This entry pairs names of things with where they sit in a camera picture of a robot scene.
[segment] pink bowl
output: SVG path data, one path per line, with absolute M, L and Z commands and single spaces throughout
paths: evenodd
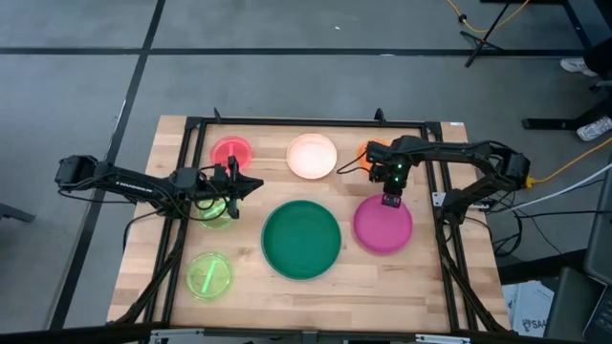
M 404 247 L 412 236 L 412 215 L 404 203 L 399 208 L 382 205 L 383 195 L 361 202 L 353 217 L 357 241 L 377 254 L 390 254 Z
M 251 145 L 247 140 L 240 137 L 229 136 L 219 139 L 210 149 L 210 162 L 221 163 L 228 167 L 228 157 L 235 156 L 238 160 L 240 171 L 251 164 Z

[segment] metal bracket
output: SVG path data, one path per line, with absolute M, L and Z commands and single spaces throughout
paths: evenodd
M 440 122 L 427 121 L 425 122 L 425 127 L 427 128 L 429 133 L 433 134 L 436 137 L 437 140 L 442 140 L 442 125 L 440 125 Z
M 202 121 L 202 118 L 188 117 L 187 121 L 185 122 L 185 129 L 186 130 L 193 130 L 193 129 L 197 128 L 198 125 L 200 125 L 201 121 Z
M 214 117 L 217 119 L 217 123 L 221 124 L 221 114 L 217 111 L 217 108 L 212 108 L 214 112 Z
M 442 206 L 444 203 L 444 198 L 447 196 L 446 192 L 432 192 L 431 193 L 431 201 L 433 202 L 433 206 Z M 487 204 L 475 203 L 468 207 L 468 209 L 473 210 L 488 210 L 489 206 Z
M 383 109 L 381 108 L 376 109 L 376 114 L 374 114 L 374 120 L 377 120 L 379 124 L 383 124 L 386 122 L 386 119 L 384 118 Z
M 302 344 L 316 344 L 317 343 L 317 331 L 303 331 L 302 332 Z
M 431 335 L 431 334 L 417 334 L 417 343 L 431 343 L 431 344 L 470 344 L 471 339 L 465 337 L 453 337 L 447 335 Z
M 176 338 L 183 335 L 204 335 L 204 329 L 175 329 L 151 331 L 151 339 L 161 340 Z
M 431 201 L 433 202 L 433 206 L 442 206 L 442 204 L 444 203 L 444 198 L 446 196 L 446 192 L 432 192 Z

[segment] wooden tabletop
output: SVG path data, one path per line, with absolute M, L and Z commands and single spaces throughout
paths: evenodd
M 166 177 L 174 170 L 185 121 L 186 117 L 161 117 L 146 166 L 147 174 Z M 445 141 L 467 141 L 463 123 L 443 122 L 442 128 Z M 209 165 L 208 152 L 213 143 L 222 137 L 237 135 L 250 142 L 253 152 L 251 166 L 244 174 L 263 179 L 265 184 L 241 203 L 240 220 L 228 230 L 206 230 L 197 222 L 189 222 L 171 325 L 448 332 L 425 165 L 411 169 L 403 196 L 414 220 L 410 242 L 394 254 L 372 255 L 355 242 L 351 220 L 360 202 L 382 193 L 383 186 L 370 183 L 362 171 L 343 176 L 331 173 L 315 181 L 300 179 L 289 169 L 285 153 L 289 143 L 305 133 L 320 133 L 334 143 L 338 149 L 336 168 L 354 159 L 358 146 L 367 140 L 420 136 L 418 130 L 396 128 L 208 125 L 201 165 Z M 192 137 L 187 161 L 191 161 L 195 145 L 196 135 Z M 441 188 L 439 166 L 437 163 L 434 166 Z M 451 163 L 449 170 L 453 187 L 465 187 L 476 180 L 470 165 Z M 338 260 L 314 280 L 294 281 L 279 275 L 266 262 L 260 246 L 261 229 L 268 215 L 295 199 L 325 206 L 336 217 L 342 234 Z M 151 210 L 148 204 L 139 204 L 135 216 Z M 486 221 L 481 213 L 470 211 L 468 215 Z M 123 315 L 150 281 L 163 222 L 160 217 L 148 218 L 132 226 L 109 320 Z M 461 225 L 461 232 L 471 285 L 497 321 L 509 328 L 489 233 L 470 220 Z M 207 252 L 227 256 L 234 274 L 229 291 L 214 302 L 196 300 L 186 289 L 188 263 Z M 164 296 L 165 286 L 162 286 L 154 319 L 161 317 Z M 460 324 L 466 328 L 461 291 L 456 286 L 455 296 Z

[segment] cable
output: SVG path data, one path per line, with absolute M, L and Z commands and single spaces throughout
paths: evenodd
M 85 202 L 89 202 L 89 203 L 98 203 L 98 204 L 134 204 L 133 202 L 130 202 L 130 201 L 98 201 L 98 200 L 86 199 L 86 198 L 79 197 L 79 196 L 72 196 L 72 195 L 65 194 L 61 190 L 57 190 L 57 193 L 60 196 L 63 196 L 63 197 L 66 197 L 66 198 L 71 198 L 73 200 L 79 200 L 79 201 L 85 201 Z
M 601 173 L 603 173 L 603 172 L 607 171 L 607 170 L 608 170 L 608 169 L 610 169 L 610 168 L 612 168 L 612 163 L 608 164 L 607 166 L 605 166 L 604 168 L 602 168 L 602 169 L 601 169 L 601 170 L 599 170 L 598 172 L 595 172 L 595 173 L 594 173 L 594 174 L 592 174 L 591 176 L 589 176 L 589 177 L 585 178 L 584 180 L 582 180 L 582 181 L 580 181 L 580 182 L 578 182 L 578 183 L 575 183 L 574 185 L 572 185 L 572 186 L 570 186 L 570 187 L 566 187 L 565 189 L 563 189 L 563 190 L 561 190 L 561 191 L 558 191 L 558 192 L 556 192 L 556 193 L 554 193 L 554 194 L 551 194 L 551 195 L 548 195 L 548 196 L 545 196 L 545 197 L 540 197 L 540 198 L 538 198 L 538 199 L 535 199 L 535 200 L 533 200 L 533 201 L 530 201 L 530 202 L 527 202 L 527 203 L 524 203 L 524 204 L 519 204 L 519 205 L 513 206 L 512 208 L 502 210 L 501 212 L 502 212 L 502 213 L 504 213 L 504 212 L 508 212 L 508 211 L 512 211 L 512 210 L 517 210 L 517 209 L 522 208 L 522 207 L 525 207 L 525 206 L 527 206 L 527 205 L 531 205 L 531 204 L 540 203 L 540 202 L 542 202 L 542 201 L 546 201 L 546 200 L 551 199 L 551 198 L 553 198 L 553 197 L 556 197 L 556 196 L 558 196 L 558 195 L 562 195 L 562 194 L 564 194 L 564 193 L 567 193 L 567 192 L 569 192 L 569 191 L 572 191 L 572 190 L 574 190 L 576 187 L 581 186 L 581 185 L 583 185 L 583 184 L 585 184 L 585 183 L 589 182 L 590 180 L 594 179 L 595 177 L 599 176 Z
M 586 152 L 580 154 L 577 158 L 573 159 L 572 161 L 567 162 L 563 167 L 561 167 L 560 169 L 558 169 L 557 171 L 555 171 L 552 175 L 546 177 L 546 178 L 542 178 L 542 179 L 535 179 L 532 177 L 527 177 L 527 187 L 531 188 L 533 187 L 533 185 L 537 184 L 537 183 L 546 183 L 548 181 L 550 181 L 552 178 L 554 178 L 556 175 L 558 175 L 559 173 L 565 171 L 568 167 L 570 167 L 571 165 L 573 165 L 574 163 L 580 161 L 582 158 L 588 156 L 589 154 L 602 149 L 606 144 L 612 142 L 612 138 L 604 141 L 603 143 L 587 150 Z
M 125 251 L 125 245 L 127 244 L 127 233 L 129 232 L 130 227 L 131 227 L 131 226 L 132 226 L 132 225 L 133 225 L 135 222 L 137 222 L 138 220 L 142 220 L 142 219 L 144 219 L 145 217 L 147 217 L 147 216 L 151 216 L 151 215 L 153 215 L 153 214 L 157 214 L 158 212 L 160 212 L 160 210 L 155 210 L 155 211 L 152 211 L 152 212 L 150 212 L 150 213 L 146 213 L 146 214 L 144 214 L 144 215 L 141 215 L 141 216 L 135 217 L 134 219 L 130 220 L 130 222 L 128 222 L 128 223 L 127 223 L 127 225 L 125 225 L 125 229 L 123 230 L 123 251 Z
M 506 205 L 503 204 L 505 206 L 513 206 L 513 203 L 511 202 L 510 204 Z M 493 245 L 497 244 L 497 243 L 502 243 L 500 246 L 498 246 L 495 251 L 494 254 L 496 257 L 506 257 L 511 255 L 512 253 L 514 253 L 518 247 L 520 246 L 520 244 L 522 243 L 522 237 L 523 237 L 523 223 L 521 221 L 522 218 L 530 218 L 532 220 L 532 222 L 534 223 L 535 229 L 539 232 L 539 234 L 542 236 L 542 238 L 544 239 L 544 241 L 546 241 L 546 243 L 552 247 L 559 255 L 561 255 L 561 251 L 546 237 L 546 235 L 544 235 L 544 232 L 540 229 L 540 227 L 537 225 L 536 219 L 534 219 L 532 216 L 530 216 L 529 214 L 527 214 L 526 212 L 522 211 L 522 210 L 517 210 L 518 212 L 520 212 L 521 214 L 523 214 L 524 216 L 519 217 L 516 214 L 516 211 L 513 211 L 514 217 L 516 218 L 516 222 L 518 224 L 518 232 L 514 235 L 511 235 L 507 238 L 504 239 L 500 239 L 497 240 L 495 242 L 492 242 Z M 510 240 L 512 240 L 512 238 L 516 238 L 516 241 L 514 242 L 513 247 L 510 249 L 510 251 L 508 252 L 504 252 L 504 253 L 498 253 L 499 250 L 505 246 Z
M 546 213 L 537 213 L 534 215 L 526 215 L 519 216 L 519 219 L 532 219 L 534 217 L 540 216 L 550 216 L 550 215 L 571 215 L 571 214 L 612 214 L 610 210 L 576 210 L 576 211 L 553 211 Z
M 534 220 L 534 218 L 533 218 L 533 217 L 530 217 L 530 218 L 531 218 L 531 219 L 532 219 L 532 221 L 534 222 L 535 229 L 537 229 L 537 231 L 539 232 L 539 235 L 541 235 L 541 236 L 542 236 L 542 238 L 544 239 L 544 241 L 546 241 L 546 243 L 548 243 L 548 245 L 550 245 L 550 247 L 554 248 L 554 249 L 555 249 L 555 251 L 556 251 L 556 252 L 557 252 L 557 253 L 558 253 L 558 254 L 559 254 L 561 257 L 562 257 L 562 256 L 563 256 L 563 253 L 561 253 L 560 249 L 558 249 L 558 248 L 557 248 L 555 245 L 553 245 L 553 243 L 551 243 L 551 241 L 550 241 L 550 240 L 548 240 L 548 238 L 546 237 L 546 235 L 544 235 L 544 232 L 542 231 L 542 229 L 540 229 L 540 228 L 539 228 L 539 226 L 537 225 L 536 220 Z
M 489 231 L 489 237 L 491 238 L 491 240 L 493 240 L 493 232 L 491 231 L 491 228 L 489 227 L 489 225 L 485 224 L 484 221 L 480 221 L 478 219 L 474 219 L 474 218 L 471 218 L 469 216 L 466 216 L 466 220 L 474 221 L 474 222 L 484 226 Z
M 366 171 L 367 173 L 370 173 L 370 170 L 368 170 L 367 168 L 364 168 L 364 167 L 355 167 L 355 168 L 352 168 L 352 169 L 350 169 L 350 170 L 348 170 L 348 171 L 342 171 L 344 168 L 346 168 L 346 167 L 348 167 L 348 166 L 352 165 L 353 163 L 355 163 L 355 162 L 359 161 L 359 159 L 363 158 L 363 156 L 365 155 L 365 153 L 367 153 L 367 150 L 363 151 L 363 153 L 361 153 L 361 155 L 360 155 L 360 156 L 356 157 L 355 159 L 353 159 L 353 160 L 352 160 L 352 161 L 350 161 L 349 163 L 345 164 L 343 167 L 341 167 L 341 168 L 339 168 L 338 170 L 336 170 L 336 173 L 337 173 L 337 174 L 348 174 L 348 173 L 351 173 L 351 172 L 357 171 L 357 170 L 359 170 L 359 169 L 362 169 L 362 170 Z
M 590 182 L 590 183 L 586 183 L 586 184 L 581 185 L 581 186 L 576 186 L 576 187 L 574 187 L 573 189 L 571 189 L 571 190 L 569 190 L 569 191 L 565 191 L 565 192 L 563 192 L 563 195 L 565 195 L 566 193 L 570 193 L 570 192 L 572 192 L 572 191 L 576 191 L 576 190 L 578 190 L 578 189 L 581 189 L 581 188 L 587 187 L 587 186 L 595 185 L 596 183 L 601 183 L 601 182 L 603 182 L 603 179 L 596 180 L 596 181 L 593 181 L 593 182 Z
M 501 23 L 495 25 L 494 29 L 499 29 L 505 26 L 506 24 L 508 24 L 519 12 L 523 11 L 523 8 L 525 8 L 525 6 L 527 6 L 527 4 L 529 4 L 530 1 L 531 0 L 525 0 L 525 2 L 518 9 L 516 9 L 516 11 L 510 14 L 508 18 L 504 19 Z M 459 8 L 457 8 L 457 6 L 452 2 L 452 0 L 447 0 L 447 2 L 449 5 L 452 6 L 452 8 L 455 10 L 455 13 L 457 13 L 457 15 L 459 16 L 459 21 L 462 24 L 465 24 L 466 27 L 468 27 L 468 29 L 476 33 L 485 33 L 489 31 L 489 30 L 475 29 L 472 25 L 470 25 L 470 23 L 468 23 L 468 17 L 465 14 L 463 14 L 461 11 L 459 11 Z
M 202 221 L 211 221 L 211 220 L 215 220 L 215 219 L 220 218 L 220 217 L 221 217 L 221 216 L 222 216 L 222 215 L 225 213 L 226 209 L 228 208 L 228 201 L 226 201 L 226 199 L 225 199 L 225 198 L 223 198 L 223 200 L 225 201 L 226 206 L 225 206 L 225 208 L 224 208 L 222 211 L 220 211 L 220 212 L 219 212 L 219 214 L 217 214 L 216 216 L 213 216 L 213 217 L 211 217 L 211 218 L 206 218 L 206 219 L 205 219 L 205 218 L 195 218 L 195 217 L 192 217 L 192 216 L 190 216 L 190 215 L 185 214 L 185 213 L 183 212 L 183 210 L 181 210 L 181 207 L 180 207 L 180 206 L 179 206 L 179 205 L 178 205 L 178 204 L 177 204 L 177 203 L 174 201 L 174 198 L 173 198 L 173 197 L 172 197 L 172 196 L 171 196 L 169 193 L 167 193 L 167 192 L 166 192 L 166 191 L 165 191 L 165 190 L 164 190 L 162 187 L 160 187 L 160 186 L 156 185 L 155 183 L 151 183 L 151 182 L 148 182 L 148 181 L 141 181 L 141 180 L 139 180 L 139 182 L 140 182 L 140 183 L 147 183 L 147 184 L 151 185 L 151 186 L 152 186 L 153 188 L 155 188 L 155 189 L 156 189 L 158 192 L 160 192 L 160 193 L 162 193 L 164 196 L 166 196 L 166 197 L 167 197 L 167 198 L 168 198 L 168 199 L 169 199 L 169 200 L 172 202 L 172 204 L 174 205 L 175 210 L 176 210 L 176 211 L 177 211 L 177 212 L 178 212 L 178 213 L 179 213 L 179 214 L 180 214 L 182 217 L 184 217 L 185 219 L 189 219 L 189 220 L 193 220 L 193 221 L 200 221 L 200 222 L 202 222 Z

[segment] yellow-green dish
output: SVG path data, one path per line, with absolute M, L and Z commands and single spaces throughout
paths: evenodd
M 223 295 L 231 284 L 231 265 L 219 253 L 205 253 L 194 259 L 187 270 L 189 293 L 203 301 L 213 301 Z
M 223 229 L 234 221 L 228 214 L 228 210 L 226 209 L 226 203 L 223 199 L 217 200 L 212 206 L 210 206 L 211 203 L 212 200 L 200 201 L 198 203 L 198 206 L 200 206 L 201 208 L 207 208 L 207 210 L 198 209 L 199 218 L 215 218 L 209 221 L 200 221 L 200 225 L 202 225 L 204 228 L 209 229 Z

